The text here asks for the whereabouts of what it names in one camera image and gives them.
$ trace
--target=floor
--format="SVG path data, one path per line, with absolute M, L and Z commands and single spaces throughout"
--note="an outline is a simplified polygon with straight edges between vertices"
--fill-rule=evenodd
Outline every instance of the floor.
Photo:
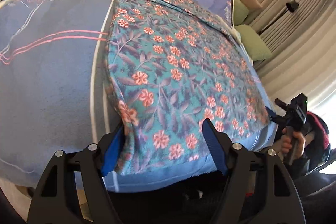
M 7 180 L 0 179 L 0 187 L 14 209 L 25 221 L 27 221 L 31 199 L 22 194 L 13 183 Z M 84 190 L 77 190 L 77 194 L 83 217 L 90 220 Z
M 22 194 L 13 183 L 0 179 L 0 187 L 18 214 L 27 221 L 31 199 Z

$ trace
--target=blue bedsheet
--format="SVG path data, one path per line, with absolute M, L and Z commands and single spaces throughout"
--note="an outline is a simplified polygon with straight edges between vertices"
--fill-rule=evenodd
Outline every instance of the blue bedsheet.
M 15 0 L 0 9 L 1 177 L 35 187 L 56 150 L 82 150 L 120 122 L 103 87 L 113 5 L 112 0 Z M 272 107 L 246 63 L 265 105 Z M 270 124 L 242 144 L 256 151 L 271 145 L 274 134 Z M 206 156 L 150 173 L 109 173 L 105 182 L 109 190 L 145 191 L 214 169 Z

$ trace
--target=human hand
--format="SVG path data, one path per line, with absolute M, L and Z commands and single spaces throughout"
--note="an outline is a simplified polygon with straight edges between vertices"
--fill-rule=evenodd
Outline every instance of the human hand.
M 284 128 L 282 131 L 283 134 L 287 133 L 287 129 Z M 297 131 L 293 131 L 293 137 L 297 138 L 298 140 L 298 144 L 296 147 L 296 152 L 294 155 L 294 159 L 298 159 L 303 155 L 303 152 L 305 151 L 305 143 L 306 143 L 306 138 L 303 136 L 303 134 L 301 132 L 297 132 Z M 283 135 L 281 137 L 281 152 L 286 155 L 288 154 L 289 150 L 292 149 L 292 138 L 289 137 L 288 135 Z

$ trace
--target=red fabric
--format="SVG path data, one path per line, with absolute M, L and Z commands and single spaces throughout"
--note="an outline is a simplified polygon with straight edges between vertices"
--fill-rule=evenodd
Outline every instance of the red fabric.
M 323 140 L 324 140 L 323 147 L 324 147 L 324 149 L 326 149 L 328 147 L 328 145 L 329 145 L 329 136 L 327 135 L 324 127 L 322 126 L 322 124 L 320 123 L 320 121 L 316 117 L 316 115 L 314 113 L 312 113 L 312 112 L 309 112 L 309 111 L 307 111 L 307 114 L 310 115 L 310 116 L 312 116 L 314 118 L 314 121 L 317 124 L 317 126 L 323 131 Z

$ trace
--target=pink stripe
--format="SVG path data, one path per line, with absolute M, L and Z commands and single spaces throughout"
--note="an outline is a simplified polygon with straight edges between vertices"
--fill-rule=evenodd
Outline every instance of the pink stripe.
M 323 147 L 326 149 L 329 145 L 329 136 L 326 133 L 326 130 L 324 129 L 323 125 L 320 123 L 319 119 L 316 117 L 316 115 L 310 111 L 307 111 L 307 114 L 312 116 L 314 118 L 314 121 L 316 122 L 317 126 L 323 131 Z
M 26 46 L 17 48 L 17 49 L 15 49 L 15 50 L 12 52 L 11 55 L 13 55 L 15 52 L 17 52 L 17 51 L 19 51 L 19 50 L 21 50 L 21 49 L 30 47 L 30 46 L 33 45 L 34 43 L 37 43 L 38 41 L 40 41 L 40 40 L 42 40 L 42 39 L 45 39 L 45 38 L 47 38 L 47 37 L 51 37 L 51 36 L 54 36 L 54 35 L 57 35 L 57 34 L 61 34 L 61 33 L 69 33 L 69 32 L 87 32 L 87 33 L 96 33 L 96 34 L 107 34 L 107 33 L 105 33 L 105 32 L 89 31 L 89 30 L 68 30 L 68 31 L 57 32 L 57 33 L 49 34 L 49 35 L 47 35 L 47 36 L 45 36 L 45 37 L 42 37 L 42 38 L 40 38 L 40 39 L 37 39 L 37 40 L 35 40 L 34 42 L 32 42 L 32 43 L 30 43 L 30 44 L 28 44 L 28 45 L 26 45 Z M 9 59 L 11 58 L 11 57 L 7 58 L 7 57 L 5 57 L 5 56 L 2 55 L 2 54 L 0 54 L 0 57 L 3 57 L 3 58 L 6 59 L 6 60 L 9 60 Z
M 4 63 L 5 65 L 9 65 L 11 63 L 11 61 L 13 60 L 13 58 L 16 56 L 16 55 L 19 55 L 21 53 L 24 53 L 24 52 L 27 52 L 29 50 L 31 50 L 32 48 L 35 48 L 39 45 L 42 45 L 42 44 L 46 44 L 46 43 L 49 43 L 49 42 L 52 42 L 52 41 L 56 41 L 56 40 L 61 40 L 61 39 L 65 39 L 65 38 L 85 38 L 85 39 L 92 39 L 92 40 L 101 40 L 101 41 L 106 41 L 106 39 L 104 38 L 99 38 L 99 37 L 85 37 L 85 36 L 81 36 L 81 35 L 70 35 L 70 36 L 66 36 L 66 37 L 56 37 L 56 38 L 53 38 L 53 39 L 49 39 L 49 40 L 45 40 L 45 41 L 42 41 L 38 44 L 35 44 L 35 45 L 32 45 L 30 48 L 27 48 L 23 51 L 19 51 L 19 52 L 16 52 L 14 54 L 12 54 L 12 56 L 10 57 L 10 60 L 8 62 L 4 61 L 1 56 L 0 56 L 0 60 L 2 61 L 2 63 Z

